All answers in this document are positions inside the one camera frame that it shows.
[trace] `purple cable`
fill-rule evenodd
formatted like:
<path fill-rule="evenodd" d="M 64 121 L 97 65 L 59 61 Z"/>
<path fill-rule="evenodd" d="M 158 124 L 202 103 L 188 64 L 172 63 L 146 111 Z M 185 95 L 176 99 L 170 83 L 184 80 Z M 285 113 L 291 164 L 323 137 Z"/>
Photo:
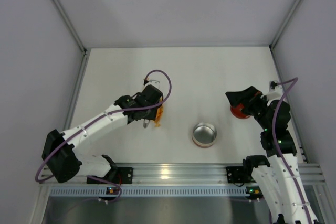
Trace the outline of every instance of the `purple cable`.
<path fill-rule="evenodd" d="M 118 113 L 118 112 L 124 112 L 124 111 L 138 111 L 138 110 L 150 110 L 156 107 L 161 106 L 170 96 L 171 92 L 172 92 L 172 81 L 170 80 L 169 76 L 162 70 L 159 69 L 155 69 L 150 71 L 146 77 L 145 80 L 147 80 L 148 76 L 154 72 L 159 72 L 162 73 L 164 76 L 166 76 L 168 83 L 169 83 L 169 91 L 167 96 L 158 104 L 156 105 L 152 105 L 152 106 L 147 106 L 147 107 L 140 107 L 140 108 L 129 108 L 129 109 L 121 109 L 121 110 L 115 110 L 115 111 L 110 111 L 107 113 L 107 115 L 112 115 L 114 113 Z M 94 119 L 92 122 L 90 122 L 88 125 L 84 126 L 84 129 L 86 130 L 88 127 L 92 126 L 94 123 L 98 122 L 100 119 L 104 118 L 106 115 L 101 115 L 98 118 Z M 48 163 L 48 161 L 52 158 L 52 156 L 54 156 L 54 154 L 56 152 L 58 152 L 66 143 L 68 143 L 70 140 L 72 140 L 74 137 L 76 137 L 77 135 L 79 135 L 81 132 L 83 132 L 83 129 L 78 130 L 76 133 L 74 133 L 72 136 L 70 136 L 68 139 L 66 139 L 63 143 L 61 143 L 60 145 L 58 145 L 47 157 L 46 159 L 42 162 L 42 164 L 40 165 L 39 169 L 37 170 L 36 174 L 35 174 L 35 181 L 36 182 L 44 182 L 50 178 L 53 177 L 53 175 L 50 175 L 49 177 L 43 178 L 43 179 L 39 179 L 39 175 L 41 173 L 41 171 L 43 170 L 44 166 Z"/>
<path fill-rule="evenodd" d="M 277 136 L 276 136 L 276 120 L 277 120 L 277 116 L 278 116 L 278 112 L 279 112 L 279 109 L 280 109 L 280 106 L 282 104 L 282 102 L 284 101 L 285 97 L 287 96 L 287 94 L 289 93 L 289 91 L 293 88 L 293 86 L 295 85 L 295 83 L 297 83 L 298 81 L 298 77 L 294 78 L 294 79 L 291 79 L 289 81 L 285 81 L 285 82 L 281 82 L 281 83 L 278 83 L 278 85 L 283 85 L 283 84 L 286 84 L 286 83 L 290 83 L 292 82 L 292 84 L 288 87 L 287 90 L 285 90 L 285 92 L 283 93 L 282 97 L 280 98 L 277 106 L 276 106 L 276 109 L 275 109 L 275 112 L 274 112 L 274 115 L 273 115 L 273 120 L 272 120 L 272 135 L 273 135 L 273 141 L 274 141 L 274 144 L 275 144 L 275 147 L 283 161 L 283 163 L 285 164 L 287 170 L 289 171 L 289 174 L 293 177 L 293 180 L 294 180 L 294 183 L 295 183 L 295 186 L 298 190 L 298 193 L 299 193 L 299 196 L 300 196 L 300 199 L 302 201 L 302 204 L 303 204 L 303 208 L 305 209 L 305 212 L 306 212 L 306 215 L 307 215 L 307 219 L 308 219 L 308 223 L 309 224 L 312 224 L 312 221 L 311 221 L 311 217 L 310 217 L 310 214 L 309 214 L 309 210 L 307 208 L 307 206 L 305 205 L 306 204 L 306 201 L 305 201 L 305 197 L 303 196 L 303 193 L 302 193 L 302 190 L 300 188 L 300 185 L 298 183 L 298 180 L 296 178 L 294 178 L 294 173 L 293 171 L 291 170 L 291 168 L 289 167 L 283 153 L 281 152 L 281 149 L 280 149 L 280 146 L 278 144 L 278 140 L 277 140 Z"/>
<path fill-rule="evenodd" d="M 121 196 L 121 187 L 113 182 L 109 182 L 107 180 L 104 180 L 104 179 L 101 179 L 101 178 L 96 178 L 96 177 L 93 177 L 93 176 L 88 176 L 88 178 L 91 178 L 91 179 L 94 179 L 96 181 L 99 181 L 99 182 L 103 182 L 105 184 L 110 184 L 114 187 L 116 187 L 118 190 L 119 190 L 119 194 L 116 196 L 115 199 L 109 201 L 108 203 L 112 203 L 112 202 L 115 202 L 117 201 L 120 196 Z M 62 216 L 58 217 L 58 218 L 55 218 L 53 216 L 53 214 L 51 213 L 51 211 L 49 211 L 49 214 L 50 214 L 50 217 L 52 218 L 53 221 L 59 221 L 60 219 L 64 218 L 69 212 L 71 212 L 73 209 L 75 209 L 76 207 L 78 207 L 79 205 L 85 203 L 85 202 L 88 202 L 88 201 L 92 201 L 92 200 L 97 200 L 97 198 L 87 198 L 87 199 L 84 199 L 84 200 L 81 200 L 80 202 L 74 204 L 72 207 L 70 207 Z"/>

